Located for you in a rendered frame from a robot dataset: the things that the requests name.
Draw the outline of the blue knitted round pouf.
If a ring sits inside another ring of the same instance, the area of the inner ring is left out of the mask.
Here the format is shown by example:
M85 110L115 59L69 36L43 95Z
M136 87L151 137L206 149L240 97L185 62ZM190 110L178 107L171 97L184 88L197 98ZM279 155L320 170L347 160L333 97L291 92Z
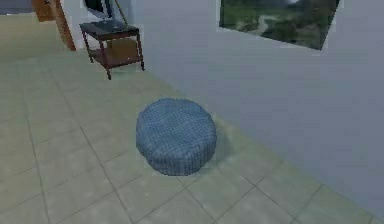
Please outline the blue knitted round pouf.
M197 173L213 158L216 144L211 114L194 101L162 98L138 114L136 147L161 174Z

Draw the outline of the dark wooden side table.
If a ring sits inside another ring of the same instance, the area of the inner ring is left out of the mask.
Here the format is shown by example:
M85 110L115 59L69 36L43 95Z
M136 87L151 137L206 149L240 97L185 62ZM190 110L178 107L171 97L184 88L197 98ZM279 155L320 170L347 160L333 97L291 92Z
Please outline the dark wooden side table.
M112 79L112 68L139 63L145 70L137 27L110 19L82 23L80 29L90 62L98 62L106 70L109 80Z

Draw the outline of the black television set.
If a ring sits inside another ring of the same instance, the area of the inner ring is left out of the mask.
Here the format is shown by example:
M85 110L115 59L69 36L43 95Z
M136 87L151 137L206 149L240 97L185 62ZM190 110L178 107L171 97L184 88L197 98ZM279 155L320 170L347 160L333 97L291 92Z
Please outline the black television set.
M84 0L85 8L98 18L111 18L111 0Z

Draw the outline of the brown wooden door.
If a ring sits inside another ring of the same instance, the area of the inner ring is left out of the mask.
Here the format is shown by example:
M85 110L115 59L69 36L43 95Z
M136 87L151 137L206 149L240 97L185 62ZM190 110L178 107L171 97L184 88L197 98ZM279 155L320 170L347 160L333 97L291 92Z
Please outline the brown wooden door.
M30 0L39 22L55 21L65 46L75 51L76 47L60 0Z

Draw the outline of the landscape picture on wall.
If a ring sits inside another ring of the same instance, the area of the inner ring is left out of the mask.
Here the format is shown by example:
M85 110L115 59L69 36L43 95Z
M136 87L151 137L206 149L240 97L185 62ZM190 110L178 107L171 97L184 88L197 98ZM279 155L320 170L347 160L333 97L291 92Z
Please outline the landscape picture on wall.
M220 0L221 28L321 50L340 0Z

